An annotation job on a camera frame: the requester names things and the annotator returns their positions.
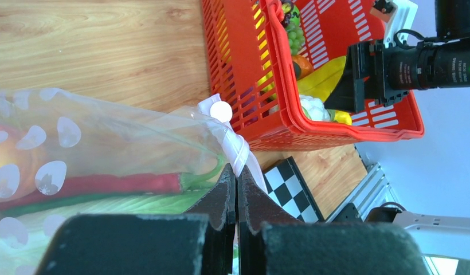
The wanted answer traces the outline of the red plastic basket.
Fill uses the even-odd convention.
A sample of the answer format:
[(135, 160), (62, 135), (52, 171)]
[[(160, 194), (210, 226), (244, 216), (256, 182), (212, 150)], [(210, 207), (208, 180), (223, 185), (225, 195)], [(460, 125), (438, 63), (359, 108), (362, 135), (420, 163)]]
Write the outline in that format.
[[(384, 37), (373, 1), (296, 1), (314, 68), (361, 41)], [(279, 1), (202, 1), (210, 91), (233, 110), (231, 125), (254, 151), (313, 151), (423, 137), (413, 95), (385, 107), (370, 100), (351, 126), (303, 113)]]

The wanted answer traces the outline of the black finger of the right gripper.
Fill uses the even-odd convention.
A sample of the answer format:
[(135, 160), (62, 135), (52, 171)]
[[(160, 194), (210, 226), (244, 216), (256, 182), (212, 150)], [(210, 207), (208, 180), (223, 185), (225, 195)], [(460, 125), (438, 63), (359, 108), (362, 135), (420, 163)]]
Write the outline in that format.
[(353, 64), (347, 61), (347, 57), (338, 57), (327, 63), (336, 73), (337, 82), (331, 84), (331, 92), (325, 99), (324, 106), (327, 109), (356, 112)]

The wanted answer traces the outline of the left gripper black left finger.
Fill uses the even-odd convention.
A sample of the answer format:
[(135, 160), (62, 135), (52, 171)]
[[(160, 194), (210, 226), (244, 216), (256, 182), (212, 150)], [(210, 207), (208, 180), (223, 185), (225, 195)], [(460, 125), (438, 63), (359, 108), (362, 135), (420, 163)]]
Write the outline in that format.
[(37, 274), (230, 274), (236, 177), (180, 214), (81, 214), (52, 238)]

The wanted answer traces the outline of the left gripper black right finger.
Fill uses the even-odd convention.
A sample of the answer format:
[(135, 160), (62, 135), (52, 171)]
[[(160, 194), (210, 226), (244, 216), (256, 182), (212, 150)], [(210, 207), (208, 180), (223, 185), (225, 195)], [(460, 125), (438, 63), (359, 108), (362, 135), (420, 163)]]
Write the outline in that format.
[(256, 184), (237, 179), (241, 274), (427, 274), (421, 251), (388, 222), (304, 223)]

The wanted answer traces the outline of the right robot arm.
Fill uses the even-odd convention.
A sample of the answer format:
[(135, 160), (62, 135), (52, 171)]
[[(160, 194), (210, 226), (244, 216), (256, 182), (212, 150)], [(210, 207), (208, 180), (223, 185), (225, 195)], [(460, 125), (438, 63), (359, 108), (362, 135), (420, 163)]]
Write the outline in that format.
[[(390, 106), (412, 90), (470, 87), (470, 1), (436, 1), (436, 35), (411, 29), (417, 5), (375, 1), (371, 12), (386, 22), (380, 40), (348, 48), (343, 74), (324, 105), (361, 112), (366, 100)], [(403, 227), (430, 256), (470, 260), (470, 218), (416, 214), (377, 207), (369, 222)]]

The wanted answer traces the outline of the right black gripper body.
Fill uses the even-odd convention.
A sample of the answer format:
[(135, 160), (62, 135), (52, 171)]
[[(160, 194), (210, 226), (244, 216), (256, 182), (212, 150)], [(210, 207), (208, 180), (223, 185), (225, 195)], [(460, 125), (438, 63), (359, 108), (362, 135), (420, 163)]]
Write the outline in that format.
[(348, 47), (345, 110), (357, 113), (365, 100), (394, 105), (411, 90), (470, 87), (470, 38), (436, 45), (386, 48), (381, 40)]

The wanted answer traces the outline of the clear zip top bag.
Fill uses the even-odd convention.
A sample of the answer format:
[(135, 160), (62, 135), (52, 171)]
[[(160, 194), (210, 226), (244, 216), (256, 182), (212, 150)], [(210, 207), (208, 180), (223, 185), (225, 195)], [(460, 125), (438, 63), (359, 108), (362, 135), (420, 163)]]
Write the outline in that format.
[[(46, 132), (46, 159), (36, 187), (50, 182), (61, 188), (67, 178), (88, 175), (204, 174), (221, 155), (222, 169), (230, 164), (239, 176), (247, 167), (266, 190), (257, 159), (229, 124), (232, 117), (219, 95), (163, 113), (59, 88), (0, 89), (0, 123), (20, 129), (37, 125)], [(208, 180), (210, 188), (187, 191), (205, 195), (220, 173)]]

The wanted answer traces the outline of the green grapes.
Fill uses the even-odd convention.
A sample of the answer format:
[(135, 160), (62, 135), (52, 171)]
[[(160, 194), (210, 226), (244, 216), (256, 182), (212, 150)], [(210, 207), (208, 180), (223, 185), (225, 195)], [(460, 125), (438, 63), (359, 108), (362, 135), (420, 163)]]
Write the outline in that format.
[(281, 25), (286, 31), (291, 55), (297, 55), (305, 41), (304, 31), (301, 27), (301, 13), (292, 1), (281, 1), (284, 17)]

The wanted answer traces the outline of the red chili pepper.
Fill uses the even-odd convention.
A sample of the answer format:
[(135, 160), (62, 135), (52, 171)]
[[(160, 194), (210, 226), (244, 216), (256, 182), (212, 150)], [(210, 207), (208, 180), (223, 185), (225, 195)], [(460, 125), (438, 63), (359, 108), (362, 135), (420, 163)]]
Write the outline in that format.
[(15, 217), (115, 196), (181, 194), (187, 190), (210, 188), (208, 180), (218, 175), (223, 162), (224, 158), (217, 155), (215, 167), (204, 174), (175, 172), (77, 176), (65, 179), (61, 188), (50, 182), (41, 183), (35, 191), (22, 198), (0, 202), (0, 213)]

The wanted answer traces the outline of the orange peach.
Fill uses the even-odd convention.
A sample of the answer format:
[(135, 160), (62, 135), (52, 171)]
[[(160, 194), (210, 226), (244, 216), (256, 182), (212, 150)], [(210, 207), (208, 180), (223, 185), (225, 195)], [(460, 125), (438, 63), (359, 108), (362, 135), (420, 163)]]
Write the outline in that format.
[(0, 123), (0, 203), (37, 190), (35, 176), (45, 163), (46, 132), (33, 125), (20, 129)]

